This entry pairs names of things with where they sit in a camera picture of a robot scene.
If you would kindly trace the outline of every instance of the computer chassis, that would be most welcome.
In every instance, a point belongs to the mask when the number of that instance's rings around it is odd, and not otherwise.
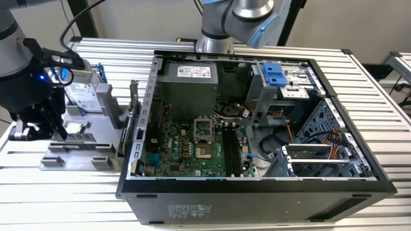
[[[267,64],[282,66],[286,83]],[[231,97],[237,118],[223,113]],[[277,133],[290,142],[262,153],[267,131],[291,123],[295,136]],[[335,222],[397,193],[313,59],[157,51],[125,134],[117,196],[142,224]]]

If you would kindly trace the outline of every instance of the motherboard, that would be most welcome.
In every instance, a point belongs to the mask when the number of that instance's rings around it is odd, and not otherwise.
[[[255,176],[243,126],[218,124],[205,116],[191,124],[169,123],[163,140],[162,152],[149,153],[146,176]]]

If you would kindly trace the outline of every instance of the blue drive bay latch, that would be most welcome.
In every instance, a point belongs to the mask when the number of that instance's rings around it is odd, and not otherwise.
[[[282,66],[277,63],[263,63],[263,74],[267,78],[269,86],[283,87],[287,85],[287,79],[283,74]]]

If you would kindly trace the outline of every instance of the white label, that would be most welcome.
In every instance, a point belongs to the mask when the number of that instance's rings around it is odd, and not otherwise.
[[[249,115],[250,115],[250,111],[246,109],[245,112],[243,112],[243,117],[249,118]]]
[[[213,205],[167,205],[171,218],[209,218]]]
[[[290,82],[298,82],[298,77],[295,76],[290,77]]]
[[[211,78],[211,68],[207,66],[179,66],[178,77]]]
[[[73,83],[66,88],[77,104],[87,112],[101,112],[102,107],[95,89],[91,84]]]

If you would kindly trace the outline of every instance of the metal rail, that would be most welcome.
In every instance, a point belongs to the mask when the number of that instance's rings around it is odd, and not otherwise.
[[[154,50],[194,51],[194,44],[86,38],[77,51],[93,64],[105,65],[119,102],[130,102],[130,80],[141,81],[139,95],[154,57]],[[238,55],[313,58],[337,91],[351,119],[393,179],[399,193],[335,224],[185,225],[169,230],[410,230],[411,229],[411,132],[410,119],[383,92],[353,55],[341,50],[235,46]],[[20,143],[0,139],[0,184],[3,216],[0,224],[16,224],[23,230],[139,228],[126,202],[117,200],[119,173],[42,172],[40,158],[47,141]]]

